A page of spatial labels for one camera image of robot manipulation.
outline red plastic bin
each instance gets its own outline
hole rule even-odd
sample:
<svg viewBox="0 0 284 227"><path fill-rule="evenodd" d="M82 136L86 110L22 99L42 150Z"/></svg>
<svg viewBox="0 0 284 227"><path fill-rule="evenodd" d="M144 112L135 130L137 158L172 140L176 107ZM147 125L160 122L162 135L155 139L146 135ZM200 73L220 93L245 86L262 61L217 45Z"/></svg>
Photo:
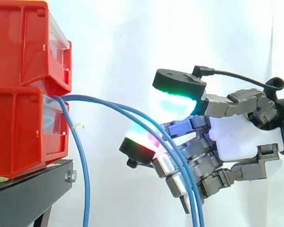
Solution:
<svg viewBox="0 0 284 227"><path fill-rule="evenodd" d="M71 43L46 2L0 0L0 86L71 92Z"/></svg>
<svg viewBox="0 0 284 227"><path fill-rule="evenodd" d="M13 179L68 154L68 125L57 101L35 87L0 88L0 176Z"/></svg>

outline green led light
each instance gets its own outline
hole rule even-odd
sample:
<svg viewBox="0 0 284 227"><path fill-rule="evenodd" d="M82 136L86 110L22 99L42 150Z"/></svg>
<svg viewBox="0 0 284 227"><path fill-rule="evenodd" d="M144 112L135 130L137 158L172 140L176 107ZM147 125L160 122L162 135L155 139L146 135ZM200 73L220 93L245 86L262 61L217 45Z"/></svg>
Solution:
<svg viewBox="0 0 284 227"><path fill-rule="evenodd" d="M169 121L180 121L188 117L195 109L196 101L183 96L157 92L158 111L162 118Z"/></svg>
<svg viewBox="0 0 284 227"><path fill-rule="evenodd" d="M159 123L183 120L192 113L196 105L196 101L190 98L170 95L158 90L151 97L151 101L157 116L155 120L159 120ZM150 122L145 120L143 122L158 132ZM156 138L135 123L130 127L126 137L153 151L157 151L160 145Z"/></svg>

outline white background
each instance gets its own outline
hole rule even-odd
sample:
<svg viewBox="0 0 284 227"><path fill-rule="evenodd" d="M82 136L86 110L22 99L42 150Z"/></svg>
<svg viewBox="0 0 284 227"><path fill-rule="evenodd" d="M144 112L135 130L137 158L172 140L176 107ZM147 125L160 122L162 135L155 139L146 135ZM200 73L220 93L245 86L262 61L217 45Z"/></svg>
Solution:
<svg viewBox="0 0 284 227"><path fill-rule="evenodd" d="M284 0L48 0L73 43L73 93L119 102L156 116L151 108L156 69L191 72L194 65L229 70L265 82L284 78ZM252 87L207 78L207 92L227 95ZM153 170L126 166L118 151L130 121L88 103L71 103L91 175L90 226L185 227L190 217ZM73 139L78 180L53 207L49 227L82 225L83 176ZM239 182L207 199L207 227L284 227L284 165L268 181Z"/></svg>

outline screw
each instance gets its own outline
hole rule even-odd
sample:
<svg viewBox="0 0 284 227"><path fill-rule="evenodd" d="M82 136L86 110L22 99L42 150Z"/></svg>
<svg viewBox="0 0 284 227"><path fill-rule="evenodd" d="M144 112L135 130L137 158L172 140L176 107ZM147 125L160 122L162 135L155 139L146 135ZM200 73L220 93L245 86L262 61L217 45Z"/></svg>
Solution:
<svg viewBox="0 0 284 227"><path fill-rule="evenodd" d="M68 183L75 183L77 180L77 171L68 170L65 174L65 181Z"/></svg>

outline blue cable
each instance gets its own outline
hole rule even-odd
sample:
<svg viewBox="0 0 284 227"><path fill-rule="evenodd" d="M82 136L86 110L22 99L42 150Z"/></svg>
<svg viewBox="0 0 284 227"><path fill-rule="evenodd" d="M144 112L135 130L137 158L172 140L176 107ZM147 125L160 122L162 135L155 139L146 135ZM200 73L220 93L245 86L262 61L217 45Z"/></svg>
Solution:
<svg viewBox="0 0 284 227"><path fill-rule="evenodd" d="M80 96L80 95L70 95L70 96L64 96L64 97L62 97L62 99L64 101L86 101L86 102L100 103L100 104L106 105L108 107L111 107L111 105L113 105L115 108L116 107L120 107L122 109L125 109L127 111L130 111L130 112L132 112L134 114L137 114L137 115L145 118L146 120L151 122L154 126L156 126L156 128L166 137L167 141L169 141L169 143L172 145L173 149L175 150L176 154L179 156L180 160L182 161L182 163L184 165L184 169L186 170L186 172L188 174L188 179L190 181L190 184L188 184L187 182L185 182L185 184L186 184L186 186L191 185L191 187L193 188L193 191L194 191L194 194L195 194L196 203L197 203L197 208L198 208L199 223L200 223L201 227L204 227L204 217L203 217L203 212L202 212L202 202L201 202L201 198L200 198L200 195L199 195L199 191L198 191L196 183L195 183L195 179L194 179L194 177L192 176L192 174L191 174L191 172L189 170L189 167L188 167L188 164L187 164L187 161L186 161L185 157L183 156L183 154L181 153L179 148L176 146L174 141L171 139L171 137L165 132L165 130L162 129L162 127L158 123L156 123L152 118L150 118L146 114L144 114L144 113L142 113L142 112L140 112L140 111L138 111L138 110L136 110L134 108L131 108L131 107L128 107L128 106L125 106L125 105L120 105L120 104L106 102L106 101L103 101L103 100L100 100L100 99L97 99L97 98L94 98L94 97ZM158 140L163 145L163 147L168 151L168 153L171 155L171 157L175 160L175 162L177 164L178 159L174 155L172 155L173 154L173 150L171 150L168 146L167 146L167 148L164 146L165 143L161 142L161 137L159 137ZM181 171L181 170L183 170L182 165L178 165L177 164L177 166L178 166L178 168L179 168L179 170L180 170L180 172L181 172L181 174L182 174L182 176L184 178L184 181L186 181L185 178L187 178L187 175L183 174L183 172ZM195 214L195 201L194 201L193 196L190 196L191 190L189 190L191 187L187 187L186 189L187 189L187 192L188 192L188 195L189 195L190 204L191 204L190 207L191 207L193 225L196 227L198 225L197 225L196 214Z"/></svg>
<svg viewBox="0 0 284 227"><path fill-rule="evenodd" d="M79 135L75 128L73 128L74 124L71 120L70 114L68 113L68 108L66 107L64 101L58 97L55 96L53 99L57 100L61 106L61 109L65 115L65 118L67 120L68 126L71 129L71 133L75 139L76 145L78 147L81 163L82 163L82 169L83 169L83 178L84 178L84 214L83 214L83 227L89 227L89 210L90 210L90 180L89 180L89 169L86 161L86 157L84 154L84 149L81 144Z"/></svg>

